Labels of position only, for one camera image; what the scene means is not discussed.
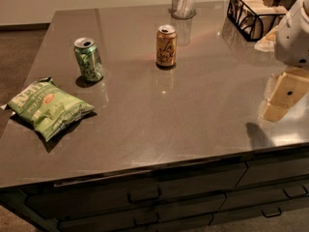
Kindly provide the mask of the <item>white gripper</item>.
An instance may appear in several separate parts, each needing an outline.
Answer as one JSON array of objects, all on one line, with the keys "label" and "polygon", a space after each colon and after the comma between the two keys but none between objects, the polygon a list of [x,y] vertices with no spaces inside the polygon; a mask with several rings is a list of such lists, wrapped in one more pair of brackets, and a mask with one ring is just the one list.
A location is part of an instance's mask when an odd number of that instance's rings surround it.
[{"label": "white gripper", "polygon": [[280,121],[309,92],[309,0],[296,0],[278,24],[275,57],[288,67],[277,78],[262,117]]}]

